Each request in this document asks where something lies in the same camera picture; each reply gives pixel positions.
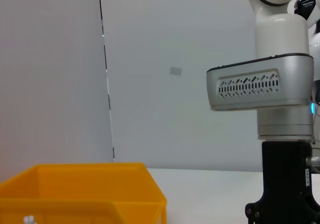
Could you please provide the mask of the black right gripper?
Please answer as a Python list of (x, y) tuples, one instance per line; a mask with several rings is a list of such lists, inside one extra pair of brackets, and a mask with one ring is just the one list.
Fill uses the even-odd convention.
[(250, 224), (318, 224), (320, 206), (312, 192), (308, 163), (312, 147), (305, 141), (264, 141), (263, 194), (245, 206)]

